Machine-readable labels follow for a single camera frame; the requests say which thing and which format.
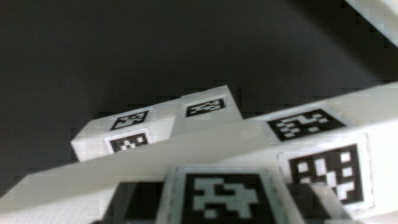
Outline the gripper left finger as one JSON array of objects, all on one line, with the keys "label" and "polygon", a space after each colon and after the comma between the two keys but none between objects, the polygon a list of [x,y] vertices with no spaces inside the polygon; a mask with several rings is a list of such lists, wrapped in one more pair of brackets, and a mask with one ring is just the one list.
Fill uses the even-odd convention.
[{"label": "gripper left finger", "polygon": [[162,190],[162,182],[121,182],[104,217],[91,224],[155,224]]}]

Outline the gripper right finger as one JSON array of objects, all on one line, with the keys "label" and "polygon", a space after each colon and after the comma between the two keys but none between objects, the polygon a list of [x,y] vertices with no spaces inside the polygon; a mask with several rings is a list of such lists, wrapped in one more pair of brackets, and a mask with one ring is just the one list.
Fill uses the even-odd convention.
[{"label": "gripper right finger", "polygon": [[363,224],[352,219],[333,189],[324,184],[288,184],[306,224]]}]

